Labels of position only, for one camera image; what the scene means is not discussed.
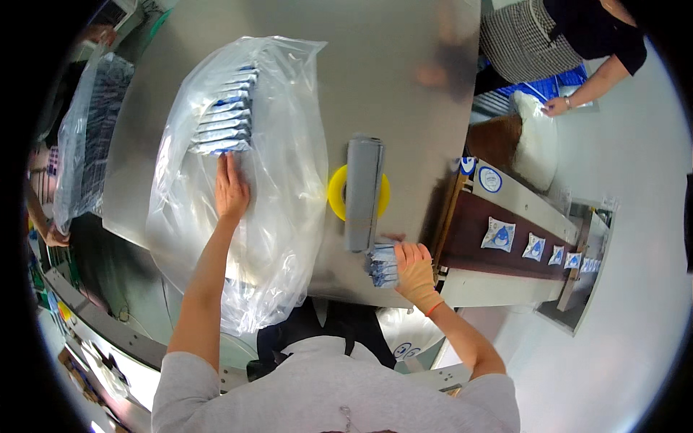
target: stainless steel table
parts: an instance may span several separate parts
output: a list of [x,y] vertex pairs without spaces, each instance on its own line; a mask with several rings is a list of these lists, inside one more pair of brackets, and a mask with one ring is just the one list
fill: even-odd
[[[480,0],[457,1],[455,20],[470,58],[478,48]],[[103,226],[147,247],[149,195],[166,117],[188,72],[242,35],[327,41],[318,56],[322,121],[331,173],[346,163],[354,132],[380,137],[392,185],[380,232],[418,240],[431,193],[462,153],[472,102],[414,82],[418,64],[437,46],[434,2],[421,0],[180,1],[137,65],[116,125],[103,194]],[[327,208],[309,292],[378,306],[410,304],[376,290],[363,255],[343,248],[343,222]]]

